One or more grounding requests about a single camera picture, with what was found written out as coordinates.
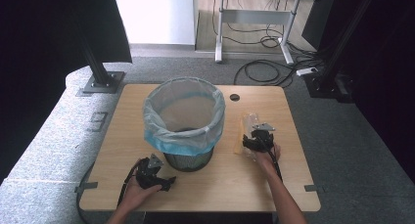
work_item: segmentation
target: wooden table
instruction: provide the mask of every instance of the wooden table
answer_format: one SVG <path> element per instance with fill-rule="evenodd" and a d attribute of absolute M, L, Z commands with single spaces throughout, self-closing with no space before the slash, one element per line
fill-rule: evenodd
<path fill-rule="evenodd" d="M 158 192 L 139 209 L 146 211 L 275 211 L 264 176 L 250 158 L 233 153 L 244 112 L 256 112 L 261 122 L 276 127 L 275 141 L 282 147 L 280 167 L 284 184 L 302 211 L 317 211 L 316 192 L 306 192 L 313 181 L 300 144 L 297 129 L 284 94 L 274 86 L 217 85 L 225 98 L 223 135 L 211 161 L 196 172 L 173 169 L 162 153 L 144 140 L 143 100 L 158 85 L 130 84 L 123 89 L 89 182 L 98 188 L 85 190 L 80 207 L 84 210 L 115 210 L 119 192 L 130 167 L 140 157 L 155 153 L 164 161 L 158 176 L 177 176 L 169 192 Z M 238 102 L 229 96 L 238 94 Z"/>
<path fill-rule="evenodd" d="M 291 27 L 296 17 L 300 0 L 295 0 L 291 11 L 252 11 L 252 10 L 228 10 L 223 8 L 220 0 L 218 29 L 216 36 L 215 61 L 222 62 L 222 23 L 251 23 L 251 24 L 281 24 L 285 26 L 283 37 L 279 38 L 281 50 L 288 65 L 294 63 L 287 47 Z"/>

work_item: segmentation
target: light wood tabletop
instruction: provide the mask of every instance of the light wood tabletop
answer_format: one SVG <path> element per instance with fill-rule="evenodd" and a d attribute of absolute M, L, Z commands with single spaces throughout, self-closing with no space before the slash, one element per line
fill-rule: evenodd
<path fill-rule="evenodd" d="M 317 211 L 320 201 L 313 185 L 300 138 L 284 94 L 275 86 L 217 85 L 226 103 L 223 134 L 206 167 L 195 172 L 172 168 L 163 154 L 144 140 L 142 106 L 159 85 L 129 84 L 123 89 L 114 116 L 88 182 L 96 189 L 85 190 L 80 201 L 84 210 L 115 210 L 123 180 L 138 158 L 156 154 L 164 162 L 161 178 L 177 176 L 168 192 L 158 192 L 139 210 L 146 211 L 275 211 L 271 194 L 257 164 L 234 153 L 242 143 L 240 122 L 244 112 L 256 112 L 260 122 L 274 126 L 275 142 L 282 148 L 279 160 L 284 184 L 302 211 Z M 240 100 L 229 96 L 238 94 Z"/>

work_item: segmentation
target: wire mesh trash can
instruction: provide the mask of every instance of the wire mesh trash can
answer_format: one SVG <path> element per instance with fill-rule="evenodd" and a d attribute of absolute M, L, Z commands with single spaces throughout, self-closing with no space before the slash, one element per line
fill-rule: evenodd
<path fill-rule="evenodd" d="M 223 94 L 197 77 L 166 81 L 144 101 L 144 138 L 180 171 L 208 164 L 225 118 Z"/>

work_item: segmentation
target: desk leg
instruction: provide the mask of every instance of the desk leg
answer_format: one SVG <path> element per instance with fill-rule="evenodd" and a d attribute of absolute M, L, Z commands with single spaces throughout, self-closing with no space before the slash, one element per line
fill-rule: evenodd
<path fill-rule="evenodd" d="M 222 62 L 222 16 L 223 16 L 223 0 L 220 0 L 219 21 L 217 23 L 216 49 L 214 53 L 214 60 L 217 63 Z"/>
<path fill-rule="evenodd" d="M 286 30 L 284 31 L 283 38 L 278 38 L 278 41 L 280 42 L 281 50 L 283 51 L 284 57 L 285 57 L 286 62 L 287 62 L 288 65 L 292 65 L 294 63 L 293 58 L 291 57 L 290 51 L 289 51 L 288 46 L 287 46 L 287 40 L 288 40 L 288 37 L 290 35 L 291 28 L 293 27 L 294 18 L 296 17 L 297 8 L 299 7 L 299 3 L 300 3 L 300 0 L 295 0 L 294 1 L 294 7 L 291 11 L 291 14 L 290 14 L 290 17 L 289 17 L 289 20 L 288 20 L 288 23 L 287 23 Z"/>

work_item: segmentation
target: blue trash bag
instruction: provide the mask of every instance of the blue trash bag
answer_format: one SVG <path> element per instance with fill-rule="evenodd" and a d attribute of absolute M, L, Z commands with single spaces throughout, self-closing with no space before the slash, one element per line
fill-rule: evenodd
<path fill-rule="evenodd" d="M 144 138 L 171 155 L 210 152 L 222 135 L 225 100 L 222 92 L 197 77 L 168 80 L 144 101 Z"/>

